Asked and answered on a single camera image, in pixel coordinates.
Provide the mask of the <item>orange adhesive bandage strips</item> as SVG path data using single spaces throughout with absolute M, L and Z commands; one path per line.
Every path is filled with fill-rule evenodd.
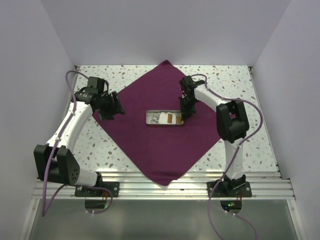
M 173 122 L 173 115 L 171 113 L 167 114 L 167 123 L 171 124 Z

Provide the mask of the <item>steel instrument tray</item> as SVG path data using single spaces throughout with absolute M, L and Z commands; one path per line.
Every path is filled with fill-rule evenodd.
M 149 126 L 182 126 L 180 110 L 147 110 L 145 122 Z

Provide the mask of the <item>purple cloth mat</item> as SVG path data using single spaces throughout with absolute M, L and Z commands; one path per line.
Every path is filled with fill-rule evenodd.
M 118 93 L 124 114 L 94 119 L 138 169 L 153 182 L 167 186 L 184 175 L 220 137 L 216 112 L 202 102 L 181 126 L 148 126 L 148 110 L 177 110 L 184 74 L 163 61 Z

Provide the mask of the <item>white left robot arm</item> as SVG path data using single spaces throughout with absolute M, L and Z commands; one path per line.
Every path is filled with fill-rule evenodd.
M 68 112 L 54 135 L 33 151 L 41 181 L 86 186 L 87 192 L 95 197 L 103 193 L 104 184 L 99 174 L 81 169 L 73 155 L 85 123 L 95 112 L 99 113 L 101 120 L 112 120 L 116 114 L 125 113 L 117 92 L 109 92 L 109 83 L 102 78 L 89 77 L 87 85 L 71 97 Z

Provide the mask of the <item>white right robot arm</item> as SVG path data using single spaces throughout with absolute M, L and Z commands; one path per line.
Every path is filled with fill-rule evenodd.
M 214 191 L 226 196 L 235 196 L 246 184 L 243 165 L 243 150 L 240 142 L 247 136 L 249 120 L 244 103 L 240 100 L 225 100 L 214 96 L 207 89 L 204 80 L 194 81 L 191 76 L 185 76 L 180 81 L 182 96 L 179 98 L 182 120 L 196 113 L 195 105 L 202 102 L 216 115 L 216 129 L 224 141 L 226 168 L 225 176 L 218 182 Z

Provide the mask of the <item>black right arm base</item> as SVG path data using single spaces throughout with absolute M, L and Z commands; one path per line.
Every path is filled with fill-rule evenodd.
M 208 196 L 211 195 L 217 182 L 218 180 L 206 183 Z M 245 178 L 226 179 L 220 182 L 212 193 L 213 198 L 250 198 L 252 196 L 251 185 Z

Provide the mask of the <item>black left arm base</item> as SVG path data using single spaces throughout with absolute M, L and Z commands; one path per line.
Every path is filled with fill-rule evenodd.
M 79 198 L 98 198 L 102 196 L 114 197 L 119 196 L 120 183 L 118 181 L 105 181 L 98 176 L 95 186 L 76 186 L 74 196 Z

